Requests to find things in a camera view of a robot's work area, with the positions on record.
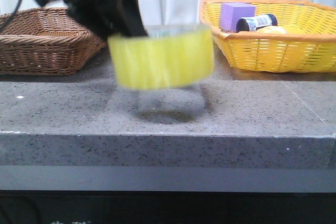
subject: purple block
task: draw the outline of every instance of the purple block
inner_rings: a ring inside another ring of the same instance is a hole
[[[219,27],[225,31],[236,32],[236,25],[242,17],[254,17],[256,6],[242,3],[222,3],[220,7]]]

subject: yellow sponge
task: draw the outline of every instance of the yellow sponge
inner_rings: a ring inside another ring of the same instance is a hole
[[[108,39],[120,85],[140,90],[180,87],[212,73],[213,43],[209,27],[176,29],[175,26],[153,31],[150,37]]]

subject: small jar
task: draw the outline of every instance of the small jar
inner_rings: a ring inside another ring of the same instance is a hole
[[[240,18],[237,22],[237,32],[240,31],[256,31],[265,26],[277,26],[278,19],[275,15],[262,14],[255,17]]]

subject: wicker basket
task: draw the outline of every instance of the wicker basket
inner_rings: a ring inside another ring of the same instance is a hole
[[[74,74],[105,45],[64,7],[23,10],[0,33],[0,74]]]
[[[304,34],[223,33],[219,29],[221,3],[256,5],[256,15],[272,13],[279,26],[293,26]],[[336,8],[309,1],[203,0],[200,20],[211,24],[214,40],[232,67],[268,72],[335,72]]]

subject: gray speckled surface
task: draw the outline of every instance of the gray speckled surface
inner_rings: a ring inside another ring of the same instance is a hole
[[[104,50],[74,76],[0,80],[2,165],[336,168],[336,74],[251,73],[217,58],[192,86],[129,91]]]

